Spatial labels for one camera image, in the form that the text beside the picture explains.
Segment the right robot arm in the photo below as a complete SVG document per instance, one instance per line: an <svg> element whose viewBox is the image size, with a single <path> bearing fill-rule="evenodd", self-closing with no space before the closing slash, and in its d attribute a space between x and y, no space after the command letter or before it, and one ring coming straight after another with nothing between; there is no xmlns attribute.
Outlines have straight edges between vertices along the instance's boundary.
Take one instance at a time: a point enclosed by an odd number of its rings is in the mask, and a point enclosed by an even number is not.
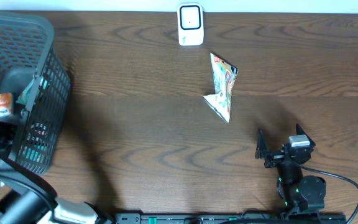
<svg viewBox="0 0 358 224"><path fill-rule="evenodd" d="M262 131L258 133L255 158L263 159L265 168L278 170L277 192L285 201L285 208L280 212L282 219L317 214L325 206L326 181L315 175L304 176L301 168L311 159L314 147L314 141L299 124L296 134L279 151L269 150Z"/></svg>

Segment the orange small snack box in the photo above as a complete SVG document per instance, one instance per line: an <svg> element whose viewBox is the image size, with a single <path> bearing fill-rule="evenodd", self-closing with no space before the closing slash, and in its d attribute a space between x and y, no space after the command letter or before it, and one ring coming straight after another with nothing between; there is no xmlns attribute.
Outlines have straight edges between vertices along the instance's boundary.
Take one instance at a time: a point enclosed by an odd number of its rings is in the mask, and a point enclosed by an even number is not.
<svg viewBox="0 0 358 224"><path fill-rule="evenodd" d="M0 118L14 113L14 96L12 93L0 93Z"/></svg>

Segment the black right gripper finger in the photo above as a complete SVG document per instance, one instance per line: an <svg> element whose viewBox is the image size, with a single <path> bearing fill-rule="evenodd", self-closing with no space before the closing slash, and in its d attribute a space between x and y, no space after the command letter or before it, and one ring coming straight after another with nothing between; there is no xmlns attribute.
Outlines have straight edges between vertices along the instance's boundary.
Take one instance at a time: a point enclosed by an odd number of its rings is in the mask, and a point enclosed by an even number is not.
<svg viewBox="0 0 358 224"><path fill-rule="evenodd" d="M267 142L264 138L263 132L261 129L258 130L258 140L257 147L255 150L255 158L256 159L264 159L269 154L269 149L267 146Z"/></svg>
<svg viewBox="0 0 358 224"><path fill-rule="evenodd" d="M296 134L297 135L305 135L307 137L307 139L310 142L310 147L314 148L316 146L315 142L305 133L305 131L303 130L303 128L300 126L300 124L296 123L295 126L296 129Z"/></svg>

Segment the yellow snack chip bag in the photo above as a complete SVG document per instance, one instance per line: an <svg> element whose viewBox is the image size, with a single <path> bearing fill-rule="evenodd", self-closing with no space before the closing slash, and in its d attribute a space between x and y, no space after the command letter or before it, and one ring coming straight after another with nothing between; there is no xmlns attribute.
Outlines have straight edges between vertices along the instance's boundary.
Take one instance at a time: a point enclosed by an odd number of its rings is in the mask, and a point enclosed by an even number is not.
<svg viewBox="0 0 358 224"><path fill-rule="evenodd" d="M215 93L203 97L208 106L226 123L231 117L232 89L239 73L237 67L210 53Z"/></svg>

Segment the teal long snack packet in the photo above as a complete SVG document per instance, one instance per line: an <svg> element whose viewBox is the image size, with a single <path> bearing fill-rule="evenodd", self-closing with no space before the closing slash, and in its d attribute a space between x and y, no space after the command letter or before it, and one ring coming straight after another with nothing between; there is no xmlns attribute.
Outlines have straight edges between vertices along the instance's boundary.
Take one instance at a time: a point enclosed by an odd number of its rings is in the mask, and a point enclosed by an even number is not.
<svg viewBox="0 0 358 224"><path fill-rule="evenodd" d="M35 80L32 80L26 88L23 90L23 92L19 95L18 99L16 100L16 103L21 105L26 105L29 97L30 97L30 91L32 89L32 86L34 84ZM40 86L43 87L43 89L46 89L46 87L49 86L48 81L44 80L44 78L41 78Z"/></svg>

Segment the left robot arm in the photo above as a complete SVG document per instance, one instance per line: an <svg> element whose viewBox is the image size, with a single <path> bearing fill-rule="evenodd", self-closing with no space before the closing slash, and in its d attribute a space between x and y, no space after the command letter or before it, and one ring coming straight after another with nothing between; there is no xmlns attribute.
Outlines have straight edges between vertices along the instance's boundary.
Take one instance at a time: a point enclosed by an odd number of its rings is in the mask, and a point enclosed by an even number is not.
<svg viewBox="0 0 358 224"><path fill-rule="evenodd" d="M0 128L0 146L9 133ZM88 203L57 197L43 178L0 153L0 223L115 223L115 219Z"/></svg>

